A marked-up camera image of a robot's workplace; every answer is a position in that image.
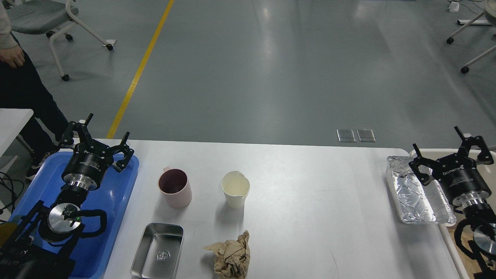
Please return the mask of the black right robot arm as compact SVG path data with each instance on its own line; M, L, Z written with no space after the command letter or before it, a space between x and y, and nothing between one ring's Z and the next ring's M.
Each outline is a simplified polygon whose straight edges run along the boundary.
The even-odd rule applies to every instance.
M493 208L487 202L491 189L478 170L479 165L491 165L494 158L482 136L465 136L454 127L461 139L457 152L435 160L424 157L413 144L416 157L409 163L423 186L436 181L448 203L464 215L457 224L454 240L457 247L476 261L480 272L476 279L494 279L495 271L487 261L495 261L495 223Z

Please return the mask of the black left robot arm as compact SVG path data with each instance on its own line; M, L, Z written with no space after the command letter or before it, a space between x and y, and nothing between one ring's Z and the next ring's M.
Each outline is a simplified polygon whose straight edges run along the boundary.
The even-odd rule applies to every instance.
M113 248L138 174L122 141L108 146L84 123L69 122L9 221L1 225L2 279L99 277Z

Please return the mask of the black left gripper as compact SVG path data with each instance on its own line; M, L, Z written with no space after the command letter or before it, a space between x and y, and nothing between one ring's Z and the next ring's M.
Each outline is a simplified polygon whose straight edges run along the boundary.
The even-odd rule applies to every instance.
M73 148L73 155L62 172L62 180L70 186L77 186L86 191L98 189L107 169L112 164L113 169L122 172L131 161L134 150L129 147L127 140L130 132L126 132L120 144L112 147L102 143L88 143L92 141L87 126L94 114L89 114L83 122L70 121L63 133L59 147ZM77 134L79 143L75 144L74 134ZM124 157L114 162L113 156L122 153Z

